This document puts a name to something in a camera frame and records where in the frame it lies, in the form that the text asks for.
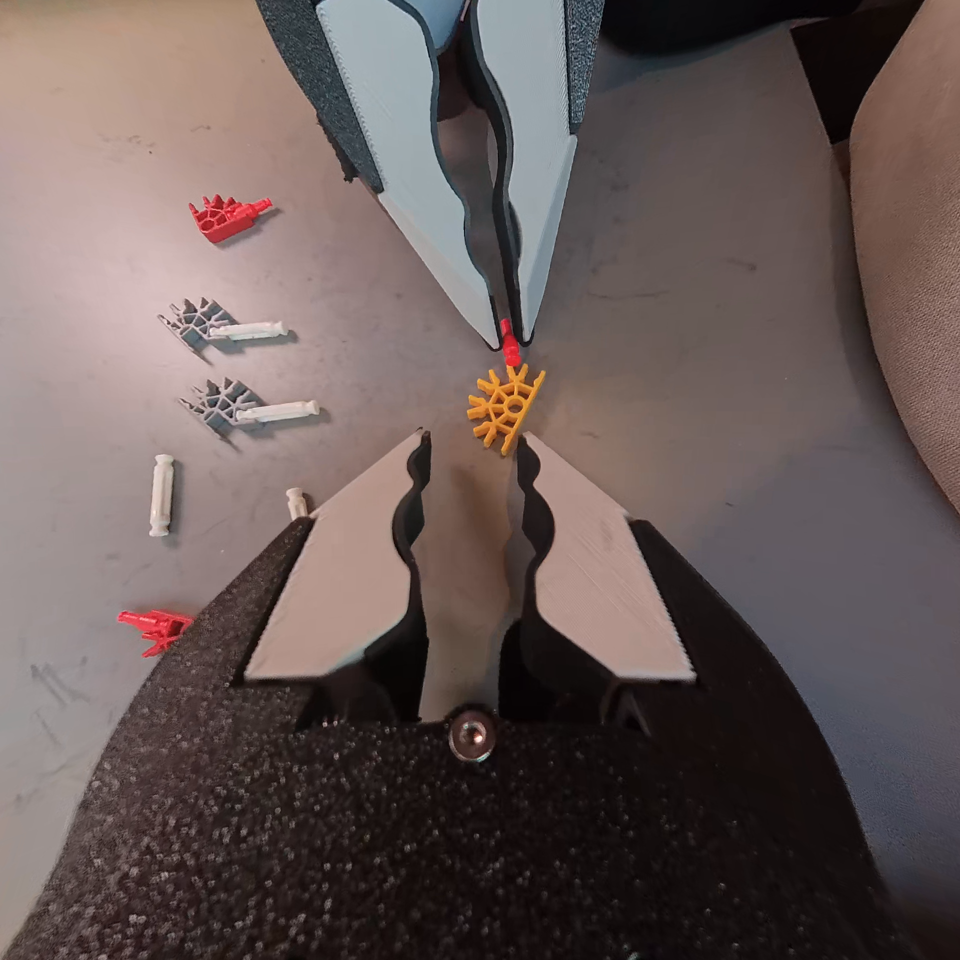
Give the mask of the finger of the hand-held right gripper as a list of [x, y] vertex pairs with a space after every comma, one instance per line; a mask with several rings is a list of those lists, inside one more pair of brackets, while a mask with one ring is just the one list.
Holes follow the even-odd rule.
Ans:
[[469, 250], [469, 212], [439, 147], [440, 78], [428, 22], [392, 1], [320, 2], [318, 21], [379, 173], [381, 206], [462, 318], [499, 350], [493, 293]]
[[562, 1], [477, 1], [465, 54], [493, 130], [492, 214], [513, 334], [533, 335], [554, 253], [577, 138], [570, 128]]

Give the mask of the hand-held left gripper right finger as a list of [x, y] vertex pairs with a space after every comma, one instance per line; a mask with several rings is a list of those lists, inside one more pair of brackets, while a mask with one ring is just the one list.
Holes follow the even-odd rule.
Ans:
[[636, 686], [696, 674], [631, 518], [530, 433], [515, 462], [534, 558], [501, 647], [499, 714], [647, 734]]

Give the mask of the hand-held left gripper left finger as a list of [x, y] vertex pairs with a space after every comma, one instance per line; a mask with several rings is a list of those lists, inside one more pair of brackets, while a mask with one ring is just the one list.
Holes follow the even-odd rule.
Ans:
[[311, 514], [245, 665], [248, 684], [311, 688], [300, 724], [418, 723], [429, 640], [412, 546], [431, 441], [415, 431]]

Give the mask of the yellow connector piece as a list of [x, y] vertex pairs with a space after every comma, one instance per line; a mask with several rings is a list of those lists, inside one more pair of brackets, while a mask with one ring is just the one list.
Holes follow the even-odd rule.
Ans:
[[473, 434], [489, 449], [496, 440], [502, 441], [500, 454], [507, 457], [515, 446], [524, 421], [539, 394], [546, 372], [541, 371], [531, 382], [527, 381], [529, 366], [506, 367], [502, 379], [492, 368], [487, 378], [479, 378], [476, 387], [479, 395], [468, 398], [467, 417], [475, 423]]

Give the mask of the grey half-round connector piece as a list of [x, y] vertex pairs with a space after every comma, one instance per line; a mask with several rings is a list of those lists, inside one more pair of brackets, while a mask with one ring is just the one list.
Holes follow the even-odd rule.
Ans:
[[192, 391], [191, 396], [180, 398], [179, 404], [221, 438], [239, 426], [240, 411], [262, 404], [259, 396], [243, 382], [229, 377], [218, 381], [208, 379], [204, 386], [193, 387]]

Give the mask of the grey desk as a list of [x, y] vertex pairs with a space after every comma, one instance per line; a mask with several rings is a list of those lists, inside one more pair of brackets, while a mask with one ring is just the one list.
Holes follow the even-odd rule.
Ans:
[[[424, 714], [491, 696], [527, 542], [467, 397], [498, 357], [348, 184], [254, 2], [2, 2], [2, 948], [158, 660], [123, 609], [196, 614], [418, 427]], [[189, 204], [269, 198], [217, 244]], [[606, 45], [534, 342], [530, 429], [654, 522], [774, 651], [928, 956], [958, 958], [958, 522], [872, 352], [848, 195], [785, 27]], [[194, 352], [216, 302], [274, 339]], [[318, 415], [217, 436], [243, 382]], [[155, 457], [172, 522], [151, 537]]]

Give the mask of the black wrist rest pad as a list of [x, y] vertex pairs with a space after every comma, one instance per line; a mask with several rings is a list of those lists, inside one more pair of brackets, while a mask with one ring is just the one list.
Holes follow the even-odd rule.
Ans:
[[858, 1], [606, 1], [601, 34], [630, 54], [670, 55], [797, 19], [832, 18]]

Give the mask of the person's brown clothing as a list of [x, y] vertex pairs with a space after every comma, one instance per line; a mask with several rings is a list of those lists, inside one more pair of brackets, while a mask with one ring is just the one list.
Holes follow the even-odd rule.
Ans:
[[926, 1], [868, 90], [850, 204], [870, 335], [897, 413], [959, 508], [959, 3]]

